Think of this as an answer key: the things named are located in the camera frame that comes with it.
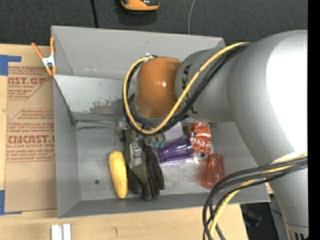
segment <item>black glove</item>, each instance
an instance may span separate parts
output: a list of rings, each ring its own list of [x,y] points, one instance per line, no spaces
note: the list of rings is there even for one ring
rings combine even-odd
[[[152,197],[157,199],[160,190],[165,188],[165,180],[152,147],[146,145],[144,140],[133,145],[132,129],[124,130],[124,137],[124,160],[127,168],[128,188],[146,200]]]

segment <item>purple bottle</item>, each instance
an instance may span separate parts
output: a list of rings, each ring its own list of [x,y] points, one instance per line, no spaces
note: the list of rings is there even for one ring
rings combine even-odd
[[[158,149],[160,163],[193,158],[194,148],[188,136],[182,136]]]

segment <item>yellow corn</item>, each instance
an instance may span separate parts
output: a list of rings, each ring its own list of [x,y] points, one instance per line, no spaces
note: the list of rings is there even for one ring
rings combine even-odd
[[[111,179],[116,195],[124,199],[128,193],[128,177],[124,155],[113,151],[108,158]]]

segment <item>black cable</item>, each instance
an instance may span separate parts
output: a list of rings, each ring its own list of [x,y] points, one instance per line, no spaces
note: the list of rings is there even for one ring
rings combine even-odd
[[[281,171],[281,173],[279,175],[276,175],[274,177],[271,177],[269,179],[264,179],[264,180],[261,180],[261,181],[258,181],[258,182],[254,182],[254,183],[251,183],[251,184],[248,184],[248,185],[245,185],[245,186],[242,186],[242,187],[237,187],[235,189],[233,189],[232,191],[230,191],[229,193],[227,193],[222,199],[220,199],[220,201],[218,202],[218,204],[216,205],[215,209],[214,209],[214,212],[211,214],[210,218],[208,219],[208,221],[205,223],[204,225],[204,232],[203,232],[203,239],[205,239],[205,234],[207,234],[209,240],[212,240],[212,237],[211,237],[211,234],[210,234],[210,231],[208,229],[208,226],[210,224],[210,222],[212,221],[214,215],[215,215],[215,211],[217,210],[217,208],[221,205],[221,203],[223,202],[223,200],[228,197],[230,194],[232,194],[233,192],[235,191],[238,191],[238,190],[241,190],[241,189],[244,189],[244,188],[248,188],[248,187],[252,187],[252,186],[256,186],[256,185],[260,185],[260,184],[263,184],[265,182],[269,182],[269,181],[273,181],[277,178],[280,178],[280,177],[283,177],[284,175],[286,174],[289,174],[289,173],[292,173],[293,171],[296,171],[296,170],[301,170],[301,169],[304,169],[305,167],[307,166],[303,166],[303,164],[298,164],[297,166],[291,168],[291,169],[288,169],[288,170],[285,170],[285,171]]]
[[[275,172],[271,172],[271,173],[260,173],[258,175],[255,175],[256,178],[255,179],[260,179],[260,178],[266,178],[266,177],[269,177],[269,178],[266,178],[266,179],[263,179],[263,180],[260,180],[260,181],[256,181],[256,182],[253,182],[253,183],[250,183],[248,185],[244,185],[244,186],[241,186],[241,187],[237,187],[235,189],[233,189],[232,191],[228,192],[223,198],[220,199],[220,201],[217,203],[217,205],[215,206],[215,209],[213,209],[211,215],[210,215],[210,218],[207,220],[207,209],[208,209],[208,206],[204,206],[203,208],[203,215],[205,215],[205,217],[203,217],[203,224],[204,224],[204,232],[203,232],[203,239],[205,239],[205,236],[207,234],[209,240],[212,240],[212,237],[211,237],[211,234],[210,234],[210,231],[208,229],[208,226],[210,224],[210,222],[212,221],[214,215],[215,215],[215,212],[217,211],[218,207],[221,205],[221,203],[230,195],[232,194],[233,192],[235,191],[238,191],[238,190],[241,190],[241,189],[244,189],[244,188],[249,188],[249,187],[252,187],[252,186],[257,186],[257,185],[260,185],[260,184],[263,184],[263,183],[266,183],[266,182],[270,182],[270,181],[273,181],[275,179],[278,179],[280,177],[283,177],[289,173],[292,173],[294,171],[297,171],[297,170],[301,170],[301,169],[304,169],[308,166],[308,159],[306,159],[306,161],[304,162],[301,162],[301,163],[298,163],[297,165],[293,166],[293,167],[290,167],[288,169],[283,169],[283,170],[280,170],[280,171],[275,171]],[[251,178],[252,176],[247,176],[247,177],[244,177],[244,178],[239,178],[239,179],[236,179],[235,181],[238,181],[240,180],[241,182],[246,182],[248,180],[252,180]]]
[[[256,167],[256,168],[253,168],[253,169],[247,169],[247,170],[244,170],[244,171],[239,171],[239,172],[236,172],[236,173],[233,173],[233,174],[230,174],[229,176],[225,177],[224,179],[220,180],[215,186],[214,188],[212,189],[209,197],[207,198],[204,206],[203,206],[203,214],[202,214],[202,219],[203,219],[203,225],[206,224],[206,221],[207,221],[207,209],[209,207],[209,210],[210,210],[210,213],[212,214],[213,213],[213,197],[214,195],[216,195],[218,192],[220,192],[221,190],[227,188],[227,187],[230,187],[232,185],[235,185],[235,184],[238,184],[238,183],[242,183],[244,181],[248,181],[248,180],[255,180],[255,179],[259,179],[259,178],[264,178],[266,176],[270,176],[270,175],[266,175],[265,173],[262,174],[262,173],[259,173],[259,174],[254,174],[254,175],[251,175],[251,176],[246,176],[246,177],[242,177],[242,178],[238,178],[238,179],[234,179],[230,182],[227,182],[227,183],[224,183],[226,182],[228,179],[232,178],[233,175],[235,175],[235,177],[239,176],[240,174],[246,174],[245,172],[252,172],[252,171],[265,171],[266,169],[275,169],[275,168],[281,168],[283,167],[284,165],[294,165],[294,164],[301,164],[301,163],[305,163],[306,161],[308,161],[308,158],[307,157],[304,157],[304,158],[299,158],[299,159],[296,159],[296,160],[291,160],[291,161],[288,161],[288,162],[282,162],[282,163],[278,163],[278,164],[274,164],[274,165],[267,165],[267,166],[262,166],[262,167]],[[276,171],[276,172],[272,172],[272,174],[276,175],[276,174],[279,174],[281,173],[282,171]]]
[[[192,94],[192,96],[190,97],[190,99],[186,102],[185,106],[183,106],[183,108],[174,116],[172,116],[170,118],[170,120],[163,126],[162,129],[160,129],[157,134],[161,134],[164,133],[166,131],[168,131],[169,129],[171,129],[173,126],[175,126],[178,122],[184,120],[186,117],[188,117],[187,112],[189,111],[189,109],[192,107],[192,105],[196,102],[197,98],[200,96],[200,94],[202,93],[202,91],[205,89],[205,87],[208,85],[208,83],[210,82],[210,80],[215,76],[215,74],[231,59],[233,58],[235,55],[237,55],[238,53],[242,52],[244,49],[247,48],[247,46],[250,45],[250,43],[244,43],[241,44],[239,46],[236,46],[234,48],[232,48],[231,50],[225,52],[224,54],[222,54],[219,58],[217,58],[216,60],[213,61],[213,65],[208,69],[208,71],[206,72],[205,76],[203,77],[203,79],[201,80],[201,82],[199,83],[199,85],[197,86],[197,88],[195,89],[194,93]],[[131,78],[133,76],[133,74],[136,72],[136,70],[138,69],[140,64],[138,64],[136,66],[136,69],[134,69],[131,73],[130,76],[128,78],[128,82],[127,82],[127,90],[129,89],[130,86],[130,82],[131,82]],[[152,125],[150,122],[143,120],[142,118],[138,117],[138,116],[133,116],[134,120],[139,123],[140,125],[147,127],[147,128],[155,128],[156,125]],[[133,127],[133,129],[136,132],[141,132],[139,129],[137,129],[132,123],[129,123],[129,125],[131,127]]]
[[[95,0],[90,0],[90,2],[91,2],[92,13],[93,13],[94,26],[95,26],[96,29],[98,29],[99,28],[99,24],[98,24],[98,17],[97,17]]]

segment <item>blue tape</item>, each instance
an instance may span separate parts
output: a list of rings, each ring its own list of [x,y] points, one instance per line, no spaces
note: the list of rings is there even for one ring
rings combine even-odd
[[[9,62],[21,62],[21,56],[0,55],[0,76],[8,75]]]
[[[21,212],[5,212],[5,191],[0,190],[0,216],[9,214],[21,214]]]

